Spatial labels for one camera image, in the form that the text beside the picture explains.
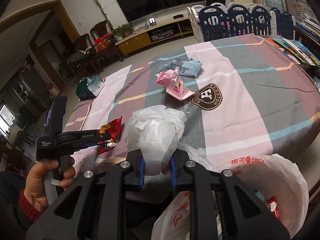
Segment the wooden cabinet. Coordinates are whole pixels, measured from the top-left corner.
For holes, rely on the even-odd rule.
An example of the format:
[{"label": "wooden cabinet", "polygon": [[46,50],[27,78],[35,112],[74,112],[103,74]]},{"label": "wooden cabinet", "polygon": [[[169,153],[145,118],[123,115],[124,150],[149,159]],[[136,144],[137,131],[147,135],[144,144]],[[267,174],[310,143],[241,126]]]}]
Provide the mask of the wooden cabinet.
[{"label": "wooden cabinet", "polygon": [[151,45],[151,40],[149,38],[148,33],[145,32],[120,43],[119,48],[122,51],[122,53],[126,55],[130,52],[136,51],[137,49],[141,49],[148,45]]}]

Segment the ivy vine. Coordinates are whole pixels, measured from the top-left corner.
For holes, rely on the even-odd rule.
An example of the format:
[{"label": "ivy vine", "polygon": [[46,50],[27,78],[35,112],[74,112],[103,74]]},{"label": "ivy vine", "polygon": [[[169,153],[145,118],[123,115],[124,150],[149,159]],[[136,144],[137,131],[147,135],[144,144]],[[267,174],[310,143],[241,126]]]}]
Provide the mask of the ivy vine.
[{"label": "ivy vine", "polygon": [[99,8],[100,8],[100,10],[101,10],[101,13],[103,14],[104,18],[106,19],[107,24],[108,24],[108,26],[109,26],[109,28],[110,28],[111,32],[113,32],[113,31],[114,31],[113,25],[112,25],[112,23],[110,22],[110,20],[108,19],[107,14],[104,12],[104,10],[103,10],[103,8],[102,8],[101,4],[99,3],[99,1],[98,1],[98,0],[94,0],[94,2],[99,6]]}]

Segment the tv stand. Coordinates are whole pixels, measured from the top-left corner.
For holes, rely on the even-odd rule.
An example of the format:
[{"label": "tv stand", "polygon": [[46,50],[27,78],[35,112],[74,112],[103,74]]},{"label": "tv stand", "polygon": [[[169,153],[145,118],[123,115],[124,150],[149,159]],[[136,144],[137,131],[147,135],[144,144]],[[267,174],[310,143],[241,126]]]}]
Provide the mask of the tv stand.
[{"label": "tv stand", "polygon": [[[174,30],[174,35],[152,42],[151,35],[156,29],[171,27]],[[163,22],[157,22],[155,26],[150,26],[146,30],[140,31],[135,34],[118,41],[116,43],[124,55],[134,52],[138,49],[142,49],[149,45],[158,43],[160,41],[165,41],[174,37],[181,36],[184,34],[193,33],[192,26],[188,17],[170,19]]]}]

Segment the plastic bag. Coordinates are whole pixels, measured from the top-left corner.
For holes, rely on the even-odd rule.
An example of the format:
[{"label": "plastic bag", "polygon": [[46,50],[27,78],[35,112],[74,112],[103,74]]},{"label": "plastic bag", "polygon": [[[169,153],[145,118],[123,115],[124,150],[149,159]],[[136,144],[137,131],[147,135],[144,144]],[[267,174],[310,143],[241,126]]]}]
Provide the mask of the plastic bag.
[{"label": "plastic bag", "polygon": [[156,84],[163,85],[166,88],[165,92],[179,101],[183,101],[194,94],[183,84],[178,67],[174,70],[167,70],[166,72],[156,74],[156,76],[158,77]]},{"label": "plastic bag", "polygon": [[190,160],[193,160],[193,161],[201,164],[209,171],[213,171],[212,164],[207,160],[207,156],[201,148],[196,150],[196,149],[192,148],[191,146],[189,146],[185,143],[182,143],[182,142],[178,142],[177,148],[180,150],[186,151],[188,153]]},{"label": "plastic bag", "polygon": [[181,76],[197,76],[202,63],[197,59],[189,59],[183,62],[183,65],[180,70]]},{"label": "plastic bag", "polygon": [[164,64],[162,64],[158,68],[158,73],[161,71],[166,72],[167,70],[174,70],[176,67],[181,68],[184,60],[181,59],[181,57],[178,57],[177,59],[170,58],[169,60],[166,60]]},{"label": "plastic bag", "polygon": [[180,69],[181,76],[197,76],[202,66],[201,61],[197,58],[188,58],[188,60],[182,60],[181,57],[177,59],[169,59],[165,61],[163,65],[158,68],[158,73],[161,71],[175,70],[176,67]]},{"label": "plastic bag", "polygon": [[128,150],[141,149],[146,175],[157,175],[167,166],[184,132],[185,113],[165,108],[158,105],[133,112],[124,131]]},{"label": "plastic bag", "polygon": [[[225,169],[232,170],[249,188],[257,189],[266,199],[275,196],[281,221],[291,237],[301,229],[309,197],[307,183],[295,163],[278,154],[245,156],[214,167],[216,172]],[[155,222],[151,239],[184,240],[190,230],[189,214],[188,194],[180,192]]]}]

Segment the shelf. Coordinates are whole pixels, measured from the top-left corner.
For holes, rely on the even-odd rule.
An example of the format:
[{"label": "shelf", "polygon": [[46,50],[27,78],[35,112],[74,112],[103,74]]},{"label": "shelf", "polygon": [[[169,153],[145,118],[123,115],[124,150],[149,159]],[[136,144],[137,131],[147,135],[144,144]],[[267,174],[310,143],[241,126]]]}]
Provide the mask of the shelf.
[{"label": "shelf", "polygon": [[168,40],[168,39],[171,39],[171,38],[174,38],[174,37],[178,37],[178,36],[181,36],[181,35],[184,35],[184,34],[188,34],[188,33],[192,33],[193,31],[186,31],[186,32],[183,32],[183,33],[177,33],[173,36],[170,36],[170,37],[167,37],[167,38],[164,38],[164,39],[161,39],[159,41],[153,41],[152,44],[155,44],[155,43],[158,43],[158,42],[161,42],[161,41],[165,41],[165,40]]},{"label": "shelf", "polygon": [[165,25],[169,25],[171,23],[175,23],[175,22],[179,22],[179,21],[183,21],[183,20],[188,20],[189,18],[186,16],[186,17],[182,17],[182,18],[177,18],[177,19],[169,19],[169,20],[166,20],[166,21],[162,21],[162,22],[158,22],[156,25],[154,26],[149,26],[149,28],[147,28],[146,30],[143,30],[143,31],[140,31],[138,33],[135,33],[135,34],[131,34],[130,36],[122,39],[122,40],[119,40],[117,41],[116,45],[119,45],[121,44],[122,42],[125,42],[133,37],[136,37],[138,35],[141,35],[143,33],[146,33],[146,32],[149,32],[151,30],[154,30],[156,28],[160,28],[160,27],[163,27]]},{"label": "shelf", "polygon": [[193,31],[185,31],[185,32],[182,32],[181,34],[188,34],[188,33],[193,33]]}]

